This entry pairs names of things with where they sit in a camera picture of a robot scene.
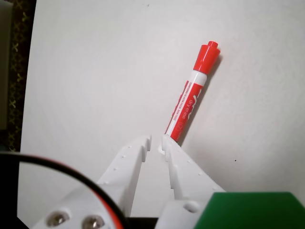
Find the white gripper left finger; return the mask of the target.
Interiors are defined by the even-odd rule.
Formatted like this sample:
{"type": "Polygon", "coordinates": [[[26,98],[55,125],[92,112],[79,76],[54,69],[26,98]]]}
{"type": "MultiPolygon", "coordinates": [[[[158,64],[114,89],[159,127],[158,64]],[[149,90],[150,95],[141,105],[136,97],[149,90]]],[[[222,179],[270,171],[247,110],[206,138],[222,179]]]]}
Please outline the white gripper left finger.
{"type": "MultiPolygon", "coordinates": [[[[124,146],[97,182],[122,211],[131,214],[142,163],[152,137],[142,136],[124,146]]],[[[87,187],[70,192],[35,225],[35,229],[118,229],[112,209],[87,187]]]]}

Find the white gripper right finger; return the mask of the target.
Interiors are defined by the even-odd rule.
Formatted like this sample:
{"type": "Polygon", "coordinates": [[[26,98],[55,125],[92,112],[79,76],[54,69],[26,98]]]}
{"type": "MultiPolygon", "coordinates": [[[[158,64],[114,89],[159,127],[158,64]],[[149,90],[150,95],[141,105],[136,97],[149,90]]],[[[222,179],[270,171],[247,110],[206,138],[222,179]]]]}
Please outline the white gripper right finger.
{"type": "Polygon", "coordinates": [[[158,218],[160,229],[193,229],[215,192],[224,192],[168,135],[162,136],[174,200],[158,218]]]}

